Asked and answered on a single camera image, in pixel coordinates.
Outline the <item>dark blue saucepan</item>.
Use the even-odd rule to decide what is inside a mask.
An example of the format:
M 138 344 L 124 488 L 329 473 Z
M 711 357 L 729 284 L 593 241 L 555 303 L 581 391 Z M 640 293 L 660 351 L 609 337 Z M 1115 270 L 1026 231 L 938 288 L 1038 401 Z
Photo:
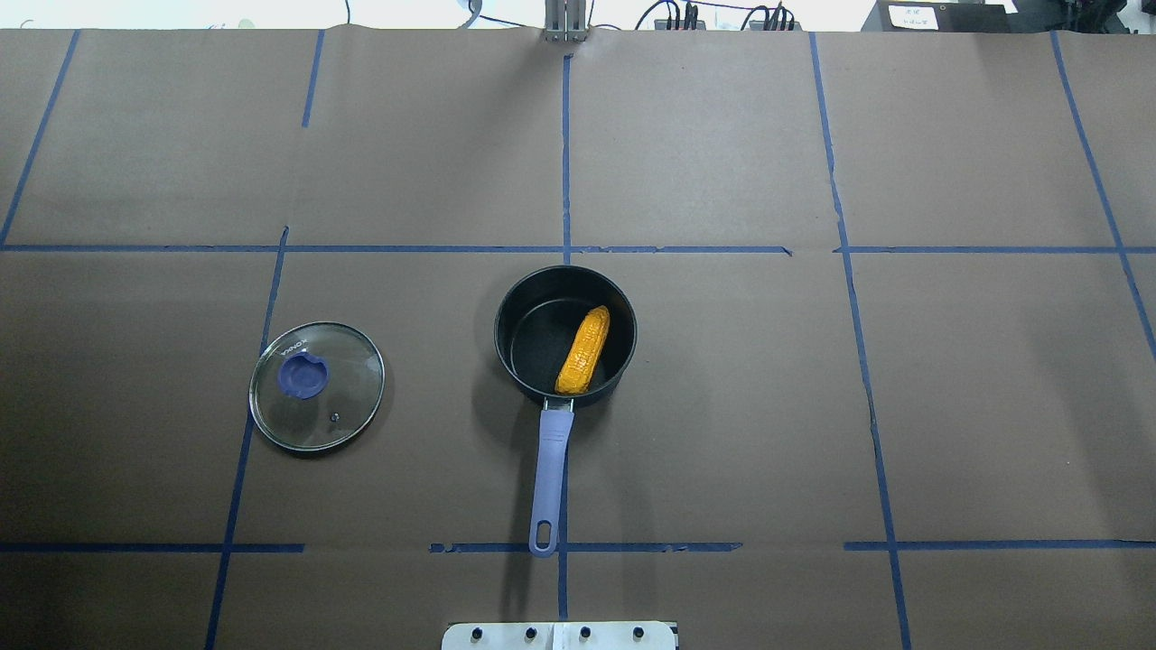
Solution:
M 560 396 L 555 378 L 573 345 L 575 332 L 591 309 L 612 313 L 610 337 L 586 394 Z M 606 402 L 633 357 L 639 322 L 625 293 L 606 276 L 581 265 L 554 265 L 517 280 L 505 291 L 494 317 L 495 359 L 509 385 L 534 406 L 531 435 L 533 477 L 526 547 L 534 557 L 561 551 L 566 450 L 575 415 Z

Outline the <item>glass pot lid blue knob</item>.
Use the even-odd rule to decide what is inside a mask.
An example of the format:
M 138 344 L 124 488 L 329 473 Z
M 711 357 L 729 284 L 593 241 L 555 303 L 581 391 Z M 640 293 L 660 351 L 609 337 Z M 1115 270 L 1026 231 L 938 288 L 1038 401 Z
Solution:
M 306 322 L 257 359 L 249 415 L 277 448 L 323 455 L 372 423 L 385 387 L 387 365 L 371 338 L 342 322 Z

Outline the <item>black box white label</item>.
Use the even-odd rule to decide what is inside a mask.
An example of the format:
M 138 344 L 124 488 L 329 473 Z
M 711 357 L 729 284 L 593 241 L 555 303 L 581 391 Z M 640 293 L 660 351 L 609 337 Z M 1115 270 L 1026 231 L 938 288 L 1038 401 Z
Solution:
M 875 1 L 862 34 L 1018 34 L 1003 5 Z

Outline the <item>yellow corn cob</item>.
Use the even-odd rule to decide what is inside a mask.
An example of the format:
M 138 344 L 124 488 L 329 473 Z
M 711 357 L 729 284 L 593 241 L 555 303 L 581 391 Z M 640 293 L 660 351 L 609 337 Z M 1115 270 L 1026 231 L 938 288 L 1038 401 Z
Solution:
M 595 369 L 603 346 L 610 337 L 612 313 L 606 305 L 591 309 L 583 317 L 575 332 L 566 359 L 555 378 L 555 392 L 560 396 L 586 394 L 593 384 Z

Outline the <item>white mounting post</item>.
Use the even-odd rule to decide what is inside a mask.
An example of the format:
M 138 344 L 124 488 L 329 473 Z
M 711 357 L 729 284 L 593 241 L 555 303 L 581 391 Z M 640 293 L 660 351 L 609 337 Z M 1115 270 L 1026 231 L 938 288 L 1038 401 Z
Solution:
M 679 649 L 677 625 L 657 620 L 450 625 L 442 649 Z

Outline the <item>aluminium frame post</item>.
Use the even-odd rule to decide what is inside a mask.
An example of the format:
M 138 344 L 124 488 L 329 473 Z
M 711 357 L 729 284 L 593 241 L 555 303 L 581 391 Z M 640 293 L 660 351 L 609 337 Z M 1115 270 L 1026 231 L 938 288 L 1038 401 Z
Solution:
M 585 42 L 590 37 L 590 1 L 544 0 L 546 42 Z

